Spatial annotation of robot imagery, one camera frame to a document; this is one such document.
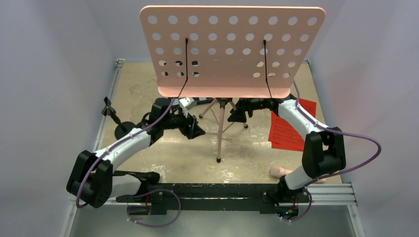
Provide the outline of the pink microphone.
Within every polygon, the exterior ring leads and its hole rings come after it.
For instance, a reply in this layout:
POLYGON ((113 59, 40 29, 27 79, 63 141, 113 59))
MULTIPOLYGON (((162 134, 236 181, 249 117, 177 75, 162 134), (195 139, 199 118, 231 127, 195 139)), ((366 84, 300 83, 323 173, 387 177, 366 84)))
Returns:
POLYGON ((274 176, 276 178, 281 178, 282 176, 286 177, 287 184, 291 184, 293 187, 297 185, 305 185, 309 183, 309 181, 312 181, 313 178, 309 177, 303 166, 300 165, 295 170, 289 170, 286 168, 283 168, 282 166, 273 166, 270 169, 271 176, 274 176))

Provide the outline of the black microphone stand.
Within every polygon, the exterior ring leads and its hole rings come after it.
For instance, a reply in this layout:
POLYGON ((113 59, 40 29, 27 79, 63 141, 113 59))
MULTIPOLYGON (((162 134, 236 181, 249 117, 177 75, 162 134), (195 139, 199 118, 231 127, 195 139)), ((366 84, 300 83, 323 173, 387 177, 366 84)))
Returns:
POLYGON ((131 121, 124 121, 122 122, 121 119, 117 116, 116 110, 111 106, 111 101, 108 97, 103 99, 105 106, 101 111, 103 116, 109 116, 112 121, 117 125, 114 130, 114 136, 117 140, 121 139, 129 132, 132 131, 136 127, 136 125, 131 121))

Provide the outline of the pink music stand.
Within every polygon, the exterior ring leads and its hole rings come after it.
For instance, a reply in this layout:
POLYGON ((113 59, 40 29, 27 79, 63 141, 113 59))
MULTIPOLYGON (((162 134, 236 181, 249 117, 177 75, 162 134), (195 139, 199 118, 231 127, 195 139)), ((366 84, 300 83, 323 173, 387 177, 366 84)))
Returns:
POLYGON ((139 19, 164 97, 284 98, 321 7, 148 5, 139 19))

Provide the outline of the black white chessboard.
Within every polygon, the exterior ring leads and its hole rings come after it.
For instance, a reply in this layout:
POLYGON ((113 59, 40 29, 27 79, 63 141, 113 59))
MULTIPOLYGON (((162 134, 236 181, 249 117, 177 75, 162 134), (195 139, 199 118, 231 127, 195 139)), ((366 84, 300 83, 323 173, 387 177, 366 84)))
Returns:
MULTIPOLYGON (((193 99, 197 103, 197 105, 209 104, 214 100, 214 98, 210 98, 210 97, 193 97, 193 99)), ((178 99, 175 99, 172 106, 177 106, 177 105, 179 105, 179 101, 178 99)))

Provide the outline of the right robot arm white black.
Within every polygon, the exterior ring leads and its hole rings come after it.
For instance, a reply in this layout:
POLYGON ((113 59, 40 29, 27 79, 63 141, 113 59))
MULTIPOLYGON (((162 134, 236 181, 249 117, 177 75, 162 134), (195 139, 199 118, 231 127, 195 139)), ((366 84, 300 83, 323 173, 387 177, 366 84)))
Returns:
POLYGON ((289 201, 311 181, 323 175, 333 174, 346 167, 343 136, 338 127, 328 127, 307 114, 296 98, 289 95, 284 99, 241 98, 236 110, 228 117, 229 122, 246 122, 256 110, 269 109, 288 122, 304 140, 301 166, 280 177, 276 195, 289 201))

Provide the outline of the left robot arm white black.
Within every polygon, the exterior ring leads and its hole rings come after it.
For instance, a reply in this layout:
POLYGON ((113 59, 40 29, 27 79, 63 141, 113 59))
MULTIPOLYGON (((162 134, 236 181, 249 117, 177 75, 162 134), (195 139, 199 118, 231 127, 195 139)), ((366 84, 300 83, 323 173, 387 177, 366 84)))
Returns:
POLYGON ((158 183, 159 174, 118 168, 156 143, 165 130, 178 129, 187 139, 204 135, 196 117, 189 113, 196 104, 191 97, 158 98, 139 124, 126 123, 128 128, 122 130, 116 142, 94 152, 79 153, 66 185, 66 191, 76 197, 76 206, 99 208, 108 199, 120 196, 129 196, 135 202, 145 200, 147 188, 142 184, 158 183))

